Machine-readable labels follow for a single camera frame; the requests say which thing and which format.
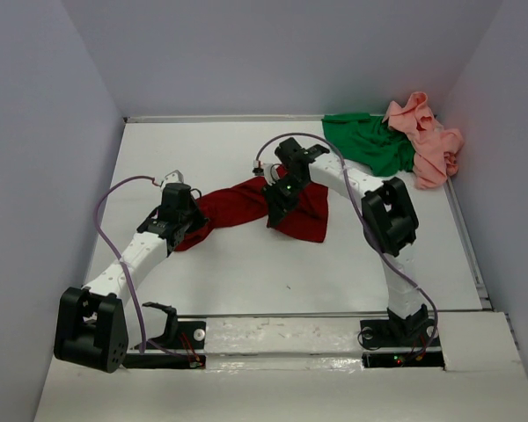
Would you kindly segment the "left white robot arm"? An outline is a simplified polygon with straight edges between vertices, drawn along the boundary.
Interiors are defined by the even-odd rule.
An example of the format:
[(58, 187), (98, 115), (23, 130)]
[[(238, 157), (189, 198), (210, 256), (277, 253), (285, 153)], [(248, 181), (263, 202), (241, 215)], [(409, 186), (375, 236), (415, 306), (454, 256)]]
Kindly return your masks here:
[(207, 219), (191, 186), (165, 183), (160, 204), (138, 226), (124, 251), (105, 242), (114, 261), (82, 287), (70, 287), (61, 296), (54, 356), (106, 373), (114, 372), (128, 349), (145, 353), (153, 347), (192, 367), (201, 362), (180, 331), (177, 310), (156, 302), (140, 303), (136, 289), (177, 249), (187, 234)]

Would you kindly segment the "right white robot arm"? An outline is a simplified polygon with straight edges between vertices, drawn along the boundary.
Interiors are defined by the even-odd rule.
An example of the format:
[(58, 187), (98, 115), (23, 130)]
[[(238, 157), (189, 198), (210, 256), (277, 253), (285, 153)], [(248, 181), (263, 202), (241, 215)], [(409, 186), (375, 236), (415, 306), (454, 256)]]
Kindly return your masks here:
[(305, 188), (324, 186), (352, 204), (368, 245), (384, 268), (388, 292), (385, 329), (404, 343), (422, 334), (434, 304), (414, 280), (414, 242), (419, 220), (406, 184), (382, 179), (346, 163), (331, 142), (319, 138), (305, 148), (297, 133), (275, 137), (278, 164), (253, 161), (253, 174), (265, 179), (268, 222), (276, 227), (297, 207)]

